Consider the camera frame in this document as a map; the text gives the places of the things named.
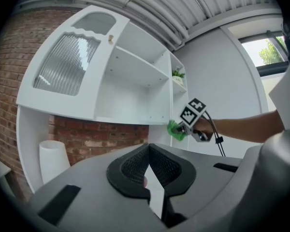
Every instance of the black slot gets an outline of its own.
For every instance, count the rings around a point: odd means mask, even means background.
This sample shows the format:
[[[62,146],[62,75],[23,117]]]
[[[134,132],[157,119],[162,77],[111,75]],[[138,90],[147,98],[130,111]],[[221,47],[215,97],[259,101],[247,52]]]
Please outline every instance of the black slot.
[[[224,163],[216,163],[213,167],[214,168],[219,168],[219,169],[222,169],[222,170],[225,170],[225,171],[229,171],[229,172],[232,172],[232,173],[235,173],[236,170],[238,169],[238,167],[236,167],[236,166],[227,165],[227,164],[224,164]]]
[[[185,220],[187,218],[180,213],[176,213],[171,205],[170,199],[164,196],[161,221],[168,228],[171,228]]]
[[[39,213],[47,222],[57,225],[72,201],[81,190],[80,187],[66,185]]]

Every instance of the shelving unit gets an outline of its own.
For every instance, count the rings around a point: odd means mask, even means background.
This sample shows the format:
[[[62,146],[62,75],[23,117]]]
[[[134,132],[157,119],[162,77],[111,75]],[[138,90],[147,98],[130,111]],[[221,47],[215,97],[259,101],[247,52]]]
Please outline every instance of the shelving unit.
[[[117,46],[134,53],[151,64],[155,63],[167,50],[153,36],[131,22],[123,30]]]
[[[185,92],[187,92],[187,89],[173,80],[173,95]]]
[[[17,146],[32,192],[43,185],[39,143],[49,115],[149,125],[149,142],[188,149],[167,132],[188,102],[172,79],[185,69],[170,51],[128,18],[89,6],[42,44],[22,80],[16,103]]]

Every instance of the sky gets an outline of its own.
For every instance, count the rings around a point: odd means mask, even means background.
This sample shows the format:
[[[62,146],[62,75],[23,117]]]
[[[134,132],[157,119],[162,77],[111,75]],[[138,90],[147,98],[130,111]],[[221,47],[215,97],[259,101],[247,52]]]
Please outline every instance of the sky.
[[[248,52],[251,60],[253,61],[256,67],[264,65],[263,59],[259,56],[259,52],[267,48],[266,39],[247,42],[242,44],[242,46]]]

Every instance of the human arm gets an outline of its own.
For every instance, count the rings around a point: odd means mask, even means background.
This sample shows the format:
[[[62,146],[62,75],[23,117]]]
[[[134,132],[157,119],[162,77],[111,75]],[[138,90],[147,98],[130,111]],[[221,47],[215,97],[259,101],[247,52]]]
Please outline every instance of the human arm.
[[[278,111],[242,119],[214,119],[213,122],[218,134],[256,143],[264,143],[285,129]],[[209,122],[203,118],[196,122],[194,129],[213,132]]]

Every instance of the tree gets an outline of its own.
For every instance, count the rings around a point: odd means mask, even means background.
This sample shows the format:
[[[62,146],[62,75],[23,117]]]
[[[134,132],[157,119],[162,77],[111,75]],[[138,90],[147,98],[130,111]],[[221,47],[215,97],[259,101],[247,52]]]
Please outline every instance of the tree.
[[[284,42],[283,37],[277,37],[278,41],[282,44],[282,46],[286,49],[286,44]],[[274,64],[283,62],[280,54],[277,52],[274,45],[267,39],[267,48],[263,49],[259,52],[259,56],[263,59],[264,64]]]

